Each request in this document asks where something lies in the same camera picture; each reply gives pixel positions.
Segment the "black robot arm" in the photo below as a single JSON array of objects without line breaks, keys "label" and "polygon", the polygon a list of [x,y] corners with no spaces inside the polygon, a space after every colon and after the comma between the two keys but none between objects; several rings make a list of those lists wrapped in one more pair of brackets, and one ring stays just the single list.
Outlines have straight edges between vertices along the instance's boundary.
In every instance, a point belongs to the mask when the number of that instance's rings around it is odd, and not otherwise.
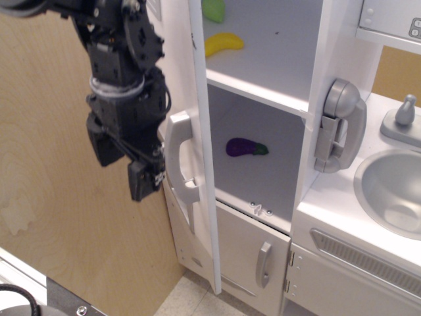
[{"label": "black robot arm", "polygon": [[159,190],[165,173],[158,129],[171,108],[157,67],[163,39],[156,35],[144,1],[2,1],[1,12],[19,18],[47,11],[70,18],[90,64],[86,120],[93,150],[104,167],[130,160],[131,197]]}]

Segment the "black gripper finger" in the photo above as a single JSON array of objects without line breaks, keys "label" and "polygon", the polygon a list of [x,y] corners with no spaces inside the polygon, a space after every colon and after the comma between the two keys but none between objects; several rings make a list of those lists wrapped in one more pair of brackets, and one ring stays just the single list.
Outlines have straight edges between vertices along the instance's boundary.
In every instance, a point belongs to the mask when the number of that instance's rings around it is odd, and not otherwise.
[{"label": "black gripper finger", "polygon": [[151,165],[146,165],[141,161],[132,161],[128,165],[128,182],[131,198],[134,201],[141,201],[159,190],[161,173]]},{"label": "black gripper finger", "polygon": [[101,122],[93,113],[87,117],[86,128],[96,158],[102,167],[113,164],[126,156],[114,139],[103,130]]}]

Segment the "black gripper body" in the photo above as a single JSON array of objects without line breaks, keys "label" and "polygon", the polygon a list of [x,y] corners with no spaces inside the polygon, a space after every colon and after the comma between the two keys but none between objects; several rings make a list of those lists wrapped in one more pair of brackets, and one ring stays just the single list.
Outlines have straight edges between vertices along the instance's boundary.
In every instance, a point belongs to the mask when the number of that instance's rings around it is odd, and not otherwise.
[{"label": "black gripper body", "polygon": [[105,99],[92,93],[86,98],[90,113],[99,119],[103,130],[126,157],[131,162],[151,165],[161,173],[161,182],[165,171],[163,148],[158,138],[158,127],[165,118],[162,98],[160,94],[157,103],[139,95],[128,99]]}]

